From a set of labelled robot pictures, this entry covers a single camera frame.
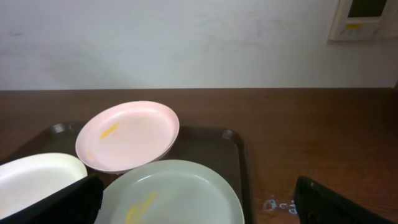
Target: display screen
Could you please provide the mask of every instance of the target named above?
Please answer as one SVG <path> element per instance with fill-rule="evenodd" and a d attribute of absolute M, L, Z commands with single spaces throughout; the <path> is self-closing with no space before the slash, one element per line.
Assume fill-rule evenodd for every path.
<path fill-rule="evenodd" d="M 353 0 L 348 17 L 379 17 L 387 0 Z"/>

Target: brown table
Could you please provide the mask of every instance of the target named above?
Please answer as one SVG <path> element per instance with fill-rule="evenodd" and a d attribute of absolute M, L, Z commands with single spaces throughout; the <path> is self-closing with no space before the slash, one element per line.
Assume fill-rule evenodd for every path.
<path fill-rule="evenodd" d="M 289 205 L 300 175 L 398 222 L 393 89 L 0 91 L 0 159 L 52 124 L 134 100 L 170 106 L 182 125 L 240 133 L 259 224 L 299 223 Z"/>

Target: tray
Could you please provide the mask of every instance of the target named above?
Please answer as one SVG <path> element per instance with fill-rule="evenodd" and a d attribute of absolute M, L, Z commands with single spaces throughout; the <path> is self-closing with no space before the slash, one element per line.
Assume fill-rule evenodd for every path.
<path fill-rule="evenodd" d="M 85 122 L 77 121 L 53 125 L 0 161 L 0 164 L 46 152 L 62 152 L 76 156 L 75 141 L 84 125 Z M 182 126 L 175 144 L 163 159 L 197 162 L 219 173 L 238 196 L 245 224 L 256 222 L 247 155 L 243 141 L 236 132 L 222 128 Z M 98 172 L 89 167 L 87 171 L 89 174 L 98 175 L 105 187 L 120 177 L 120 175 Z"/>

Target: stacked plates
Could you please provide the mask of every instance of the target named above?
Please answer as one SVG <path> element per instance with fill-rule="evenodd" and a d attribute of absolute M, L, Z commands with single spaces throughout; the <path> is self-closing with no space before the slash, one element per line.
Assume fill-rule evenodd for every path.
<path fill-rule="evenodd" d="M 153 162 L 178 131 L 177 115 L 150 101 L 117 105 L 85 125 L 76 140 L 80 161 L 101 172 L 127 172 L 105 189 L 95 223 L 244 223 L 236 194 L 216 172 L 187 161 Z M 50 153 L 0 166 L 0 219 L 87 176 L 80 161 Z"/>

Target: wall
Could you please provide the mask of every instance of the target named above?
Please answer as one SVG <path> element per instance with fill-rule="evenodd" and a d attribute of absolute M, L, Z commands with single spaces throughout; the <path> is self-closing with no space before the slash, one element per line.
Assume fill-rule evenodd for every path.
<path fill-rule="evenodd" d="M 2 0 L 0 89 L 379 87 L 398 41 L 327 42 L 338 0 Z"/>

